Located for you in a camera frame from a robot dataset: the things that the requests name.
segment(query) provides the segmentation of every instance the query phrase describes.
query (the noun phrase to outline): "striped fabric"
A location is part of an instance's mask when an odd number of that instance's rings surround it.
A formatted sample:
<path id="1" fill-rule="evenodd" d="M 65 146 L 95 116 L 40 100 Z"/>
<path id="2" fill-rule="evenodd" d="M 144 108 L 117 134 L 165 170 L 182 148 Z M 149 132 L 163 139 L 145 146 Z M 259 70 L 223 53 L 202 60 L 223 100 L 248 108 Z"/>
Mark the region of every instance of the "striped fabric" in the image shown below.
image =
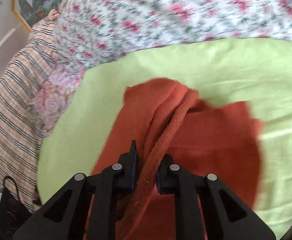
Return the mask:
<path id="1" fill-rule="evenodd" d="M 0 79 L 0 187 L 4 176 L 12 176 L 29 210 L 43 134 L 30 117 L 28 104 L 55 67 L 58 55 L 52 44 L 54 26 L 48 18 L 36 24 L 26 47 L 12 58 Z M 10 181 L 6 185 L 15 194 L 14 185 Z"/>

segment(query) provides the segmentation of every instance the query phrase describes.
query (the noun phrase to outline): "metal pin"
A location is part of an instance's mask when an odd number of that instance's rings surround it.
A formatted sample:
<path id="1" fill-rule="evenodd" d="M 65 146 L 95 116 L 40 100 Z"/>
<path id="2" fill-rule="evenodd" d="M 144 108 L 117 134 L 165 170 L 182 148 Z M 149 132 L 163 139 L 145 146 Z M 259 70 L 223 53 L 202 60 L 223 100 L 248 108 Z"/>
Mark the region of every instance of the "metal pin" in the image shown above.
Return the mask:
<path id="1" fill-rule="evenodd" d="M 83 173 L 77 173 L 75 175 L 75 180 L 76 181 L 80 181 L 80 180 L 83 180 L 85 178 L 85 175 Z"/>
<path id="2" fill-rule="evenodd" d="M 179 170 L 179 165 L 177 164 L 172 164 L 169 166 L 169 168 L 172 170 L 172 171 L 178 171 Z"/>
<path id="3" fill-rule="evenodd" d="M 207 178 L 208 178 L 209 180 L 211 180 L 211 181 L 215 181 L 215 180 L 217 180 L 217 176 L 216 176 L 214 173 L 209 173 L 209 174 L 207 175 Z"/>
<path id="4" fill-rule="evenodd" d="M 120 163 L 115 163 L 114 165 L 113 165 L 113 170 L 115 170 L 115 171 L 119 171 L 119 170 L 121 170 L 122 169 L 122 165 L 120 164 Z"/>

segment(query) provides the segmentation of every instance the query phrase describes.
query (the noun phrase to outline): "light green fabric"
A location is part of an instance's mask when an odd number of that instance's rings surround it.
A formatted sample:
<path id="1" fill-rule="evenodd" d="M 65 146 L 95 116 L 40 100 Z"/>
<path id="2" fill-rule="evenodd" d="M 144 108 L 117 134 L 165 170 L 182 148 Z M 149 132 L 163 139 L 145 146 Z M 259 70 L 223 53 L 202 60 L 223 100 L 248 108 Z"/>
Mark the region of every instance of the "light green fabric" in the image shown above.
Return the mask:
<path id="1" fill-rule="evenodd" d="M 89 174 L 122 106 L 126 86 L 176 79 L 214 106 L 251 101 L 264 123 L 257 214 L 279 239 L 292 224 L 292 43 L 225 39 L 132 53 L 87 71 L 73 102 L 43 142 L 38 190 L 47 201 L 77 172 Z"/>

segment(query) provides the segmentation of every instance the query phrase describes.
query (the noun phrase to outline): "orange-red garment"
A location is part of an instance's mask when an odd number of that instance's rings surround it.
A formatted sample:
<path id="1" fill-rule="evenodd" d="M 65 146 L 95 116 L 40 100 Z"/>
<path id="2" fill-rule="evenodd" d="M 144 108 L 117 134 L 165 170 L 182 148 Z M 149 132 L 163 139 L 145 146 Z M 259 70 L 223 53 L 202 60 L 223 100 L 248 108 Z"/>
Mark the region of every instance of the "orange-red garment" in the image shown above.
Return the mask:
<path id="1" fill-rule="evenodd" d="M 258 125 L 245 102 L 212 108 L 198 99 L 198 91 L 170 79 L 127 88 L 93 170 L 97 174 L 116 163 L 136 140 L 139 179 L 116 223 L 116 239 L 175 239 L 174 196 L 160 196 L 155 188 L 165 153 L 194 174 L 215 173 L 252 207 L 260 169 Z"/>

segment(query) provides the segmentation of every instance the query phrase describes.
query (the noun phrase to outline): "purple floral cloth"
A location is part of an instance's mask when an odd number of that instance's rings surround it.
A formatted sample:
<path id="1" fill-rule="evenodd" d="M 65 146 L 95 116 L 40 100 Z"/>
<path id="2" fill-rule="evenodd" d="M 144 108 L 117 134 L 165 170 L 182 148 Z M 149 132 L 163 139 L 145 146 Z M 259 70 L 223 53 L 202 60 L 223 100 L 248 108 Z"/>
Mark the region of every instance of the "purple floral cloth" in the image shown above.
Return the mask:
<path id="1" fill-rule="evenodd" d="M 47 134 L 84 69 L 172 44 L 229 37 L 292 41 L 292 0 L 67 0 L 54 32 L 57 70 L 33 106 Z"/>

